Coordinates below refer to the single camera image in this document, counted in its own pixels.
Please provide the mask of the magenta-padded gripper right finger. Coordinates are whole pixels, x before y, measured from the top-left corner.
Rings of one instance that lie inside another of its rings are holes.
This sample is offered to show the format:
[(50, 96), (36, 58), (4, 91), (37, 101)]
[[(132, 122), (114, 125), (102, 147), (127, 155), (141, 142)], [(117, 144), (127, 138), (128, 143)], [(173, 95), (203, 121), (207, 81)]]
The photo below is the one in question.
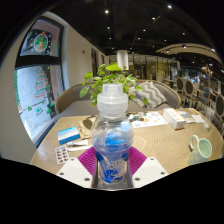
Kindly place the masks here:
[(168, 175), (155, 157), (146, 157), (134, 147), (129, 150), (128, 170), (133, 188), (140, 188)]

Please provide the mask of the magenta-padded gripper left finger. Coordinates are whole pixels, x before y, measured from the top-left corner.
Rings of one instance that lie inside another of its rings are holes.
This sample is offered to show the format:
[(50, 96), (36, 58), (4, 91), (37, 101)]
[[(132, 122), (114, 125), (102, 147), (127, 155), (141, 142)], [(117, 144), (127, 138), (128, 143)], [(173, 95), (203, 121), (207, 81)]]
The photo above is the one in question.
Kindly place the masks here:
[(95, 149), (90, 147), (78, 158), (71, 157), (58, 171), (57, 176), (84, 188), (92, 188), (97, 173)]

